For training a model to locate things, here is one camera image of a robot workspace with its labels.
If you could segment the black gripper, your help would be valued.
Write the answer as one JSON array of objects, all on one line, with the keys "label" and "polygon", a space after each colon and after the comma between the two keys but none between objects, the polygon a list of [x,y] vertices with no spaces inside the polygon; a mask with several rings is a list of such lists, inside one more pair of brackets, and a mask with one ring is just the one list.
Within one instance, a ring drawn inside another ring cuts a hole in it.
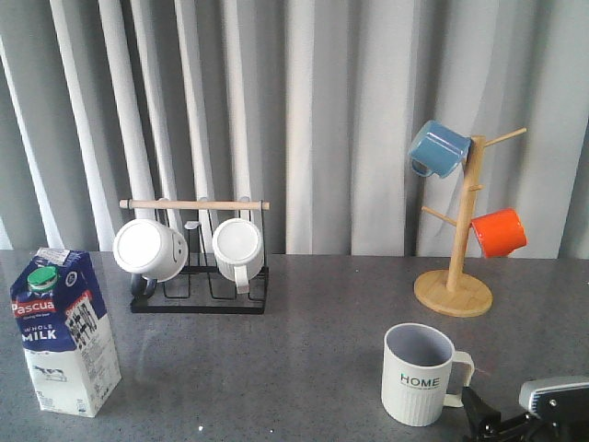
[{"label": "black gripper", "polygon": [[[468,419],[464,441],[491,441],[498,434],[501,413],[471,387],[462,388],[461,400]],[[587,441],[588,377],[566,376],[525,382],[519,393],[525,412],[503,441]]]}]

